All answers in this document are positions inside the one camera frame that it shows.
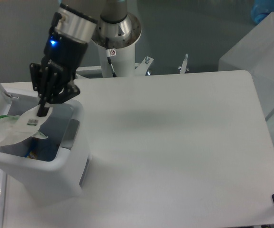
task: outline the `white sticker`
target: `white sticker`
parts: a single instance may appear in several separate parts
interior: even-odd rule
[[[116,56],[116,49],[108,49],[107,50],[107,57],[113,57]]]

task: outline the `cable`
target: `cable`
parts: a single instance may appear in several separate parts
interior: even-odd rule
[[[105,38],[105,49],[108,50],[108,42],[109,42],[109,38]],[[115,70],[114,70],[114,67],[113,67],[113,64],[112,64],[112,60],[110,57],[108,57],[108,64],[110,65],[111,69],[112,69],[112,74],[113,74],[113,77],[117,77],[116,73],[115,73]]]

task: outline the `metal bracket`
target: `metal bracket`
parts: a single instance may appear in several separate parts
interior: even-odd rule
[[[140,63],[140,65],[135,69],[135,76],[144,76],[148,75],[148,68],[153,63],[154,59],[150,57],[145,57],[145,59]]]

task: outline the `green object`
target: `green object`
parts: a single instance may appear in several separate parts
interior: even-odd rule
[[[16,119],[16,120],[18,120],[19,119],[19,115],[16,115],[16,116],[13,116],[13,115],[0,115],[0,119],[2,119],[2,118],[14,118],[14,119]]]
[[[7,115],[0,115],[0,119],[5,118],[5,117],[8,117],[8,116]]]

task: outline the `crumpled plastic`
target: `crumpled plastic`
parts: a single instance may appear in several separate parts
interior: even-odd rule
[[[47,121],[53,108],[50,108],[44,117],[37,116],[38,109],[39,105],[21,116],[0,117],[0,146],[17,144],[29,137],[47,139],[44,134],[39,132],[39,129]]]

